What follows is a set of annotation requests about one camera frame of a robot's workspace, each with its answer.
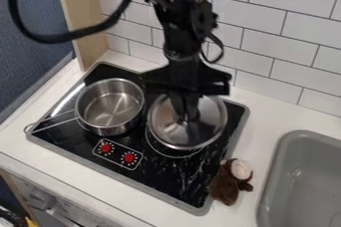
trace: red knob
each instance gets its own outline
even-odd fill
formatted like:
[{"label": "red knob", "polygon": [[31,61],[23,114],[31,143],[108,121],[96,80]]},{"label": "red knob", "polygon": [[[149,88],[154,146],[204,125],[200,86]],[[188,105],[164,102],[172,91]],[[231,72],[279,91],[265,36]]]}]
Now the red knob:
[{"label": "red knob", "polygon": [[112,147],[109,144],[102,144],[101,145],[101,151],[102,152],[110,152],[112,150]]},{"label": "red knob", "polygon": [[127,154],[125,155],[125,161],[126,161],[126,162],[133,162],[134,159],[135,159],[135,157],[134,157],[134,155],[133,155],[132,153],[127,153]]}]

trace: toy stove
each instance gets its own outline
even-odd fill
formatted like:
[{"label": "toy stove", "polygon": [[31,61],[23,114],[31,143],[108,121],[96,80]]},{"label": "toy stove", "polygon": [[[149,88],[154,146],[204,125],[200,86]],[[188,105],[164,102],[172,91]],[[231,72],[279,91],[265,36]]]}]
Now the toy stove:
[{"label": "toy stove", "polygon": [[[205,214],[212,202],[207,187],[219,163],[231,157],[247,108],[225,101],[228,124],[222,136],[205,148],[181,151],[165,147],[150,133],[147,112],[158,95],[146,95],[147,107],[135,128],[123,135],[100,137],[70,119],[75,117],[73,109],[82,88],[109,78],[143,86],[139,74],[100,63],[38,121],[28,139],[191,214]],[[59,122],[63,124],[34,132]]]}]

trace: blue wall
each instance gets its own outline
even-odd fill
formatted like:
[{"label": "blue wall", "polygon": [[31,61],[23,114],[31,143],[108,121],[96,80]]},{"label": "blue wall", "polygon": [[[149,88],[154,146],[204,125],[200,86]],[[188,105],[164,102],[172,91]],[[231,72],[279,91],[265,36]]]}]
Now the blue wall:
[{"label": "blue wall", "polygon": [[[26,25],[37,33],[65,32],[59,0],[20,0]],[[71,43],[43,45],[20,34],[0,0],[0,113],[73,51]]]}]

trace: plush toy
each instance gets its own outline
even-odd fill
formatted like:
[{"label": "plush toy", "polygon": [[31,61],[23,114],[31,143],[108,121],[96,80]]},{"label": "plush toy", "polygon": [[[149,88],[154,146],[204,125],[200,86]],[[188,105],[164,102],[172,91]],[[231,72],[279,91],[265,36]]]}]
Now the plush toy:
[{"label": "plush toy", "polygon": [[208,192],[213,199],[231,206],[237,201],[239,191],[253,191],[253,186],[248,183],[252,177],[253,171],[248,162],[230,159],[220,166]]}]

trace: white countertop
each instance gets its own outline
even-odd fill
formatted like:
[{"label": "white countertop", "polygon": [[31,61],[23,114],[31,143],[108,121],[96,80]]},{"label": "white countertop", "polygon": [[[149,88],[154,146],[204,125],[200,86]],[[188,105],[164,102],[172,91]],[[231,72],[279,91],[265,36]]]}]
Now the white countertop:
[{"label": "white countertop", "polygon": [[[102,59],[139,72],[158,66],[113,51]],[[0,167],[125,226],[255,227],[257,202],[278,139],[298,129],[341,139],[341,118],[235,89],[229,99],[248,106],[250,117],[234,157],[253,165],[254,191],[241,193],[232,207],[214,202],[206,215],[196,217],[26,139],[23,127],[38,120],[82,76],[74,60],[0,126]]]}]

